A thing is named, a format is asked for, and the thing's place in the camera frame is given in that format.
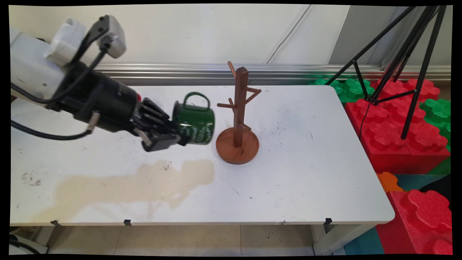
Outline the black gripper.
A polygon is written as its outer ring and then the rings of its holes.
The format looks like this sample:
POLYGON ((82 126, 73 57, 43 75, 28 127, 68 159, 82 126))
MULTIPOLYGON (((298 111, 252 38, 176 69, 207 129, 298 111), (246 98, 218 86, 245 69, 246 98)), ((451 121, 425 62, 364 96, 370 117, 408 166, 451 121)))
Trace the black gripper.
MULTIPOLYGON (((133 133, 130 119, 139 102, 139 94, 134 89, 91 71, 68 95, 54 103, 54 110, 71 113, 75 120, 84 123, 98 112, 97 127, 109 132, 133 133)), ((136 128, 136 134, 142 139, 141 145, 146 152, 166 150, 176 144, 185 146, 189 142, 189 136, 174 130, 169 115, 149 98, 140 102, 139 125, 143 130, 136 128)))

